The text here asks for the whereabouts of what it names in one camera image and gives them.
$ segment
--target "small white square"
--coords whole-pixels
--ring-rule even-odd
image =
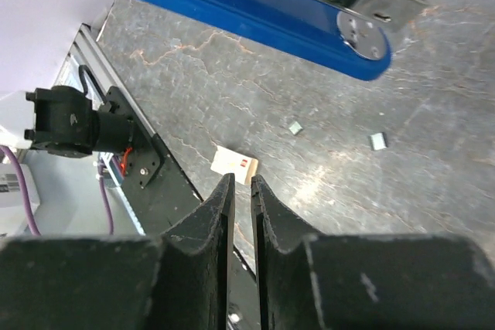
[[[294,134],[297,135],[301,130],[302,126],[300,123],[297,121],[294,121],[292,124],[289,125],[288,129]]]
[[[387,148],[387,140],[385,139],[385,133],[376,133],[370,136],[371,148],[374,151],[380,151]]]

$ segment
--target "screw hole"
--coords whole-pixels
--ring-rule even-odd
[[[390,22],[392,20],[392,18],[389,16],[389,15],[384,15],[383,13],[375,13],[374,15],[374,18],[382,21],[382,22]]]

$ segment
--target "orange wire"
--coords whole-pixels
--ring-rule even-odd
[[[122,156],[122,161],[121,161],[121,171],[122,175],[125,175],[125,171],[127,170],[127,157],[132,151],[132,147],[129,147],[127,150],[124,152],[124,156]]]

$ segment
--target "marble surface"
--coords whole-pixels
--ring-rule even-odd
[[[223,145],[325,233],[449,231],[494,259],[495,0],[429,1],[373,82],[138,0],[117,0],[100,44],[203,197]],[[380,131],[390,148],[371,151]],[[253,265],[249,199],[237,185]]]

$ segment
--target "white wall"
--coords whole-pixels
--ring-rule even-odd
[[[114,0],[0,0],[0,91],[51,87],[81,23]]]

